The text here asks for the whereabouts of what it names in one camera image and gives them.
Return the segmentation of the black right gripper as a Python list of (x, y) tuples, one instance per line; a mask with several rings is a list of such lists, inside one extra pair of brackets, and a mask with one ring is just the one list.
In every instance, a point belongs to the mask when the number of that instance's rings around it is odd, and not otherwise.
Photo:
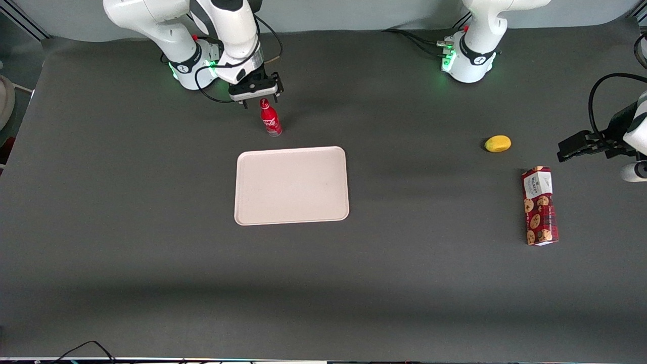
[[(249, 90), (273, 89), (273, 99), (278, 102), (278, 97), (284, 92), (284, 85), (278, 72), (273, 72), (272, 77), (266, 74), (265, 70), (254, 70), (246, 77), (246, 85)], [(242, 100), (241, 104), (245, 110), (249, 110), (249, 101)]]

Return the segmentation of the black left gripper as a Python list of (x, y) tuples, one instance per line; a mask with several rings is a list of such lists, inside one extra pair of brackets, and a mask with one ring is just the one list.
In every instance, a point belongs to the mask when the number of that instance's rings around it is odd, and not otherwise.
[(559, 142), (557, 152), (559, 163), (580, 155), (601, 153), (605, 154), (606, 158), (619, 155), (637, 157), (637, 150), (623, 140), (624, 134), (633, 122), (636, 110), (637, 102), (633, 102), (613, 115), (608, 127), (602, 131), (603, 138), (592, 136), (591, 131), (582, 130)]

